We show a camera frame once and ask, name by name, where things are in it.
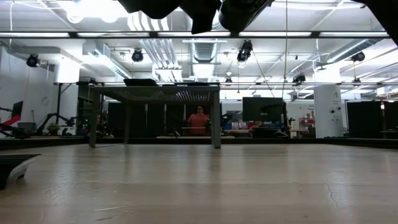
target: floor crack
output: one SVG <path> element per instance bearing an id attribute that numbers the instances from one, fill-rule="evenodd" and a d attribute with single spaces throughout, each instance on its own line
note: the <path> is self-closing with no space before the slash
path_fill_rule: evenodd
<path id="1" fill-rule="evenodd" d="M 330 199 L 335 203 L 335 207 L 338 208 L 338 204 L 336 200 L 333 198 L 333 192 L 330 190 L 330 185 L 325 182 L 325 184 L 328 186 L 328 191 L 329 191 L 329 197 Z"/>

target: red shirt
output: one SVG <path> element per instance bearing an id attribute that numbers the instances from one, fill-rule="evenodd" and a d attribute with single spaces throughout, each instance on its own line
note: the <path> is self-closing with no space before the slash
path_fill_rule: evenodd
<path id="1" fill-rule="evenodd" d="M 193 114 L 189 117 L 188 122 L 191 123 L 193 129 L 190 130 L 192 135 L 205 136 L 206 135 L 206 122 L 209 119 L 207 114 Z"/>

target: computer monitor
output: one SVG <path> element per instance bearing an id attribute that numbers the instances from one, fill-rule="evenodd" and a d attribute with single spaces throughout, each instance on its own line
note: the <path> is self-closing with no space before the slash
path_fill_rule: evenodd
<path id="1" fill-rule="evenodd" d="M 23 101 L 14 103 L 14 106 L 12 107 L 12 117 L 15 117 L 15 116 L 21 117 L 23 104 L 24 104 Z"/>
<path id="2" fill-rule="evenodd" d="M 282 98 L 244 97 L 243 121 L 283 122 Z"/>

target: wooden floor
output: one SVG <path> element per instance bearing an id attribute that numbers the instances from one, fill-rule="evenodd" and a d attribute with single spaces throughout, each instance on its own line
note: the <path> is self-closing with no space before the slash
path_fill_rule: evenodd
<path id="1" fill-rule="evenodd" d="M 398 151 L 60 146 L 0 191 L 0 223 L 398 223 Z"/>

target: ceiling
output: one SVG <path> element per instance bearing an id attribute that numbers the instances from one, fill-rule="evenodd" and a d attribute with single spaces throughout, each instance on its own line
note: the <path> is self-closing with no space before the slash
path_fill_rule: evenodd
<path id="1" fill-rule="evenodd" d="M 108 6 L 118 12 L 119 19 L 114 23 L 104 22 L 99 16 L 102 9 L 86 8 L 86 16 L 80 23 L 73 24 L 68 21 L 67 11 L 73 6 L 73 1 L 0 1 L 0 30 L 10 31 L 129 31 L 127 25 L 127 13 L 117 1 Z M 352 1 L 341 0 L 288 0 L 288 9 L 284 8 L 284 0 L 276 2 L 264 10 L 246 31 L 264 30 L 380 30 L 381 26 L 368 8 L 361 9 L 360 5 Z M 344 9 L 332 9 L 340 6 Z M 181 10 L 176 10 L 167 17 L 170 30 L 189 30 L 186 15 Z M 223 82 L 227 77 L 226 72 L 231 72 L 234 82 L 263 82 L 266 78 L 269 82 L 282 82 L 285 73 L 289 73 L 305 60 L 318 54 L 330 54 L 346 44 L 351 39 L 252 39 L 255 54 L 249 58 L 244 68 L 238 69 L 236 54 L 243 43 L 243 39 L 220 39 L 225 43 L 218 44 L 216 65 L 213 71 L 213 81 Z M 14 39 L 12 48 L 24 47 L 59 47 L 84 63 L 80 75 L 95 77 L 106 81 L 114 80 L 115 74 L 100 63 L 87 61 L 82 52 L 82 39 L 51 39 L 51 40 L 27 40 Z M 111 49 L 111 57 L 117 61 L 123 69 L 134 74 L 151 73 L 152 61 L 144 53 L 144 60 L 133 63 L 131 55 L 135 48 L 142 47 L 138 39 L 97 39 L 97 45 L 106 44 Z M 182 68 L 183 78 L 192 78 L 192 54 L 189 44 L 184 44 L 182 39 L 172 39 L 173 48 L 177 56 L 178 64 Z M 386 39 L 364 50 L 366 60 L 358 63 L 353 69 L 352 62 L 339 63 L 341 78 L 351 82 L 354 74 L 371 73 L 382 67 L 396 63 L 398 56 L 396 45 L 392 40 Z M 307 81 L 312 80 L 313 68 L 305 71 Z M 395 70 L 380 73 L 366 80 L 378 82 L 396 74 Z M 295 75 L 287 75 L 288 80 Z"/>

